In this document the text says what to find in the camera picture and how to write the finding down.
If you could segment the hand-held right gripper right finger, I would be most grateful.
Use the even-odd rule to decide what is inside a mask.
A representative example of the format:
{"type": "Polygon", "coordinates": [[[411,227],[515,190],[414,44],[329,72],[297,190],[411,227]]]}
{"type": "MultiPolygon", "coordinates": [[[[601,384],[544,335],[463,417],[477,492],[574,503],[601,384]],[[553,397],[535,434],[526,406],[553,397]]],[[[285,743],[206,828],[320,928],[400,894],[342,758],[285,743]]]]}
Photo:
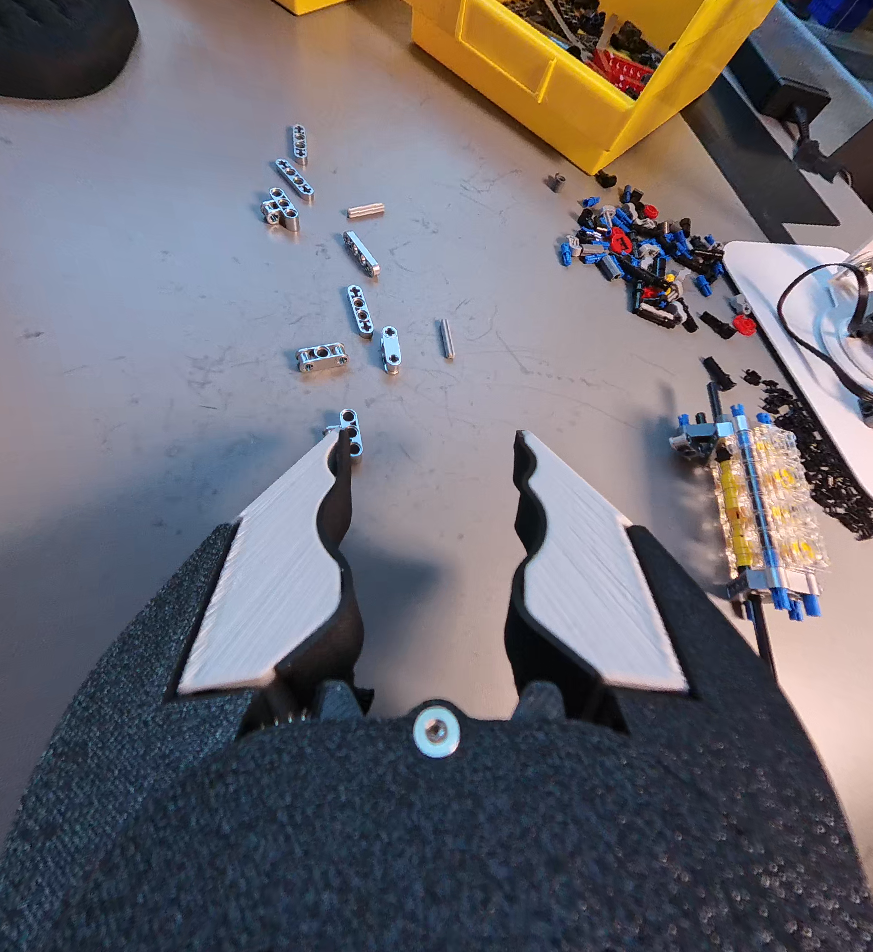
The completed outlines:
{"type": "Polygon", "coordinates": [[[601,687],[687,694],[631,522],[528,430],[514,437],[513,480],[525,550],[505,623],[516,689],[547,681],[564,696],[601,687]]]}

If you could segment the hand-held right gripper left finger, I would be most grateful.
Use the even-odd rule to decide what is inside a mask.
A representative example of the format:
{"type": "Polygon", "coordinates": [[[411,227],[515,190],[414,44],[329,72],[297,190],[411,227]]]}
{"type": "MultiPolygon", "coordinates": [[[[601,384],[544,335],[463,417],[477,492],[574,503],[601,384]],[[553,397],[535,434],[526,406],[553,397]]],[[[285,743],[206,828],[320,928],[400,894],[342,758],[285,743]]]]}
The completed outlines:
{"type": "Polygon", "coordinates": [[[177,697],[258,691],[293,718],[340,682],[355,686],[363,646],[350,566],[340,551],[352,518],[349,439],[330,433],[247,506],[231,527],[192,627],[177,697]]]}

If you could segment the clear brick engine assembly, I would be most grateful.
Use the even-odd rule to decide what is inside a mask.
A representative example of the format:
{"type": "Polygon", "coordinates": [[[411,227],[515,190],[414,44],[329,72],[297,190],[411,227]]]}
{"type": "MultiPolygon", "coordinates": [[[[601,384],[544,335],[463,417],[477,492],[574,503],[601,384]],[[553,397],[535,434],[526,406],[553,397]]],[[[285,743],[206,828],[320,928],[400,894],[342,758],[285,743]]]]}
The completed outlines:
{"type": "Polygon", "coordinates": [[[708,384],[711,417],[679,417],[671,448],[704,464],[714,485],[729,570],[726,597],[752,623],[758,654],[776,667],[765,609],[802,622],[821,615],[819,575],[829,566],[793,435],[764,412],[728,411],[708,384]]]}

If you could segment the pile of mixed brick parts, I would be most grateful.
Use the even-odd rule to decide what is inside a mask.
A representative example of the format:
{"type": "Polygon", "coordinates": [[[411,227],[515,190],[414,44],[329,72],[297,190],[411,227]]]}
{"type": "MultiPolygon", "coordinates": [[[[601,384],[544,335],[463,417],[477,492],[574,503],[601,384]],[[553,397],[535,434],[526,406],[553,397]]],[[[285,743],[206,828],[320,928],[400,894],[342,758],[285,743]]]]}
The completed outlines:
{"type": "Polygon", "coordinates": [[[723,340],[755,335],[752,306],[727,273],[725,244],[696,233],[689,217],[664,219],[632,184],[609,195],[615,175],[600,171],[595,179],[601,194],[578,202],[573,231],[555,244],[562,267],[594,268],[607,282],[625,285],[631,313],[656,327],[694,333],[704,325],[723,340]],[[730,317],[692,311],[688,292],[707,301],[719,282],[728,292],[730,317]]]}

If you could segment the silver three-hole beam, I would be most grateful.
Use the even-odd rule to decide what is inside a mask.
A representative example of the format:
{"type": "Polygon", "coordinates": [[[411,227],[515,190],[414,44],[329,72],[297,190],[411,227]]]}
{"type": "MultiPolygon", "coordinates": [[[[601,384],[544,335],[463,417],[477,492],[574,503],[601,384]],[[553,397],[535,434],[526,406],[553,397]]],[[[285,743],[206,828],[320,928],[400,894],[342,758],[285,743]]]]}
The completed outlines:
{"type": "Polygon", "coordinates": [[[272,187],[259,210],[262,220],[269,227],[281,226],[289,232],[300,231],[300,213],[282,188],[272,187]]]}

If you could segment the grey desk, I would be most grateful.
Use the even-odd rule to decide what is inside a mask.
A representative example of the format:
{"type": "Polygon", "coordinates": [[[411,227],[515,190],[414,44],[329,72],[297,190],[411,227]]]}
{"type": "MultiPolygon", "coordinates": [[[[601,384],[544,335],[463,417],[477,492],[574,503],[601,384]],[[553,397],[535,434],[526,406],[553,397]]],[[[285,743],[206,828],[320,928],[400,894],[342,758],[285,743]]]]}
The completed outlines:
{"type": "Polygon", "coordinates": [[[654,327],[619,283],[562,267],[555,244],[595,184],[413,45],[402,2],[301,18],[272,2],[133,7],[140,37],[108,89],[0,99],[0,853],[102,653],[341,409],[363,429],[342,551],[373,713],[441,698],[503,718],[524,555],[515,432],[651,530],[732,617],[710,482],[669,433],[708,404],[703,357],[753,411],[740,372],[778,377],[760,339],[654,327]],[[276,186],[299,232],[262,220],[276,186]],[[347,219],[375,202],[383,215],[347,219]],[[347,366],[299,372],[299,349],[334,342],[347,366]]]}

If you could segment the pile of black pins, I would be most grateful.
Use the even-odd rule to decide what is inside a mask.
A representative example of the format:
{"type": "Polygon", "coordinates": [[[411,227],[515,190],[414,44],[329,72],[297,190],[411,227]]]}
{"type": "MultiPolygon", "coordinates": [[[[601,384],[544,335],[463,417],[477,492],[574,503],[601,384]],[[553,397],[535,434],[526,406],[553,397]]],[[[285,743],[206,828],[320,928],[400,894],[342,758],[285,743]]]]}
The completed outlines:
{"type": "Polygon", "coordinates": [[[872,540],[873,505],[832,441],[822,432],[809,406],[775,380],[764,378],[751,368],[742,372],[742,378],[763,390],[763,410],[779,428],[794,436],[810,495],[819,508],[858,541],[872,540]]]}

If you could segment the black power adapter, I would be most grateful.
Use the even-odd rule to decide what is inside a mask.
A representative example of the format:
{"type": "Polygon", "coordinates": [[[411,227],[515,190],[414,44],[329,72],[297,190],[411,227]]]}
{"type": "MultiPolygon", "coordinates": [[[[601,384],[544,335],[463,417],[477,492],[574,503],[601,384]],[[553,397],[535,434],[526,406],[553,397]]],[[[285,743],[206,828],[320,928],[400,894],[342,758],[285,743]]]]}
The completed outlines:
{"type": "Polygon", "coordinates": [[[800,171],[817,174],[829,183],[840,177],[852,184],[852,175],[846,166],[825,155],[819,142],[811,137],[811,122],[831,100],[825,89],[780,76],[774,78],[753,104],[762,115],[796,128],[792,158],[800,171]]]}

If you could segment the pile of black brick parts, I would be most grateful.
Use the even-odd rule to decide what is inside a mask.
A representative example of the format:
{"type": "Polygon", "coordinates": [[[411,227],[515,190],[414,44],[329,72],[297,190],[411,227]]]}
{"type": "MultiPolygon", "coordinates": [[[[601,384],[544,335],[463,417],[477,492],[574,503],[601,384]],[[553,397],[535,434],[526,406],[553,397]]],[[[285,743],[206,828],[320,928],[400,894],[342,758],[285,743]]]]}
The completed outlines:
{"type": "Polygon", "coordinates": [[[503,1],[502,5],[633,100],[666,55],[636,24],[606,12],[598,1],[503,1]]]}

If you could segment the black round cushion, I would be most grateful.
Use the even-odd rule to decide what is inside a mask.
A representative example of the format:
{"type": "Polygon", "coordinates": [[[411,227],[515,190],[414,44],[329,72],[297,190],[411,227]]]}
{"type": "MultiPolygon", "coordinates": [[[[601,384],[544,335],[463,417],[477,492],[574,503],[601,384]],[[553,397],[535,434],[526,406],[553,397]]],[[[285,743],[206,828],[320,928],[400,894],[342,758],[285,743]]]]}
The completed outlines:
{"type": "Polygon", "coordinates": [[[0,1],[0,96],[96,93],[121,74],[138,35],[128,1],[0,1]]]}

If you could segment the shelf of coloured bins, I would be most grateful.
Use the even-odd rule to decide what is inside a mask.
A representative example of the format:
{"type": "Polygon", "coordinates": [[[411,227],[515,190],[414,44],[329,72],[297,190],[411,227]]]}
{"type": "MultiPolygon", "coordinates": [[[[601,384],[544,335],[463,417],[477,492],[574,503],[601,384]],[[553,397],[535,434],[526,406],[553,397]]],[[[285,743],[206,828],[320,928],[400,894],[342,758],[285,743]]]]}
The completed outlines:
{"type": "Polygon", "coordinates": [[[810,1],[808,11],[814,20],[827,29],[852,32],[873,11],[873,0],[810,1]]]}

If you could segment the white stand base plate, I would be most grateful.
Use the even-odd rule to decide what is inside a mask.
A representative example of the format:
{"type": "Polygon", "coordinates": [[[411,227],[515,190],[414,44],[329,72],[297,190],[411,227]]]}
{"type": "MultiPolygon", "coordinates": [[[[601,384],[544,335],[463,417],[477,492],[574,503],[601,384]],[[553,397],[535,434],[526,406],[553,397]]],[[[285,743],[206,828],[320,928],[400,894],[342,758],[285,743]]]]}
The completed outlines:
{"type": "MultiPolygon", "coordinates": [[[[861,417],[859,398],[842,386],[828,365],[794,341],[776,318],[777,301],[803,272],[847,258],[845,250],[832,246],[732,242],[726,246],[724,264],[750,303],[786,377],[873,503],[873,427],[861,417]]],[[[873,348],[847,335],[857,291],[852,274],[824,268],[798,283],[783,314],[799,337],[873,391],[873,348]]]]}

